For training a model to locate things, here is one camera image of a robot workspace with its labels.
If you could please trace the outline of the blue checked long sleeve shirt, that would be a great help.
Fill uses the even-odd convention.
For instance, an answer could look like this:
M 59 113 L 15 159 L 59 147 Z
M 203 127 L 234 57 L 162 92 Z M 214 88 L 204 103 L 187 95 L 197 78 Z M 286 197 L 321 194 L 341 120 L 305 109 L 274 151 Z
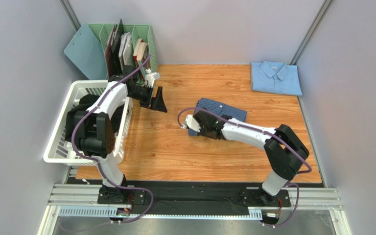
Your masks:
M 195 107 L 207 109 L 219 116 L 227 116 L 225 119 L 236 118 L 237 120 L 245 121 L 247 116 L 247 111 L 245 110 L 208 98 L 199 99 Z

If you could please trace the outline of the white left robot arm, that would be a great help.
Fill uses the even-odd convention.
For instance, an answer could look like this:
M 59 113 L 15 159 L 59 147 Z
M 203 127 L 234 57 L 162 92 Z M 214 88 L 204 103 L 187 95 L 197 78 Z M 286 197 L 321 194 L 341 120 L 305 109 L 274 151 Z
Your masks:
M 122 108 L 126 98 L 138 100 L 143 108 L 167 112 L 162 87 L 158 87 L 155 96 L 152 95 L 160 74 L 146 69 L 147 77 L 140 85 L 138 71 L 142 69 L 125 66 L 122 74 L 112 75 L 102 95 L 86 110 L 76 111 L 70 119 L 72 147 L 76 154 L 96 163 L 103 178 L 100 189 L 103 199 L 123 202 L 129 198 L 125 175 L 119 170 L 114 155 L 118 140 L 113 125 L 115 112 L 126 111 Z

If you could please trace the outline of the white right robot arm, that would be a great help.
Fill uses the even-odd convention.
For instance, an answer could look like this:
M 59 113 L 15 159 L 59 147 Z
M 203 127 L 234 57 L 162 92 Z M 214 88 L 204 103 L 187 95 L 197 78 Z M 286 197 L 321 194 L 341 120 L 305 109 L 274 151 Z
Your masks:
M 258 194 L 265 203 L 274 201 L 281 189 L 301 173 L 302 165 L 308 165 L 309 150 L 284 124 L 277 128 L 261 127 L 200 109 L 186 116 L 184 128 L 207 138 L 238 141 L 264 151 L 272 167 Z

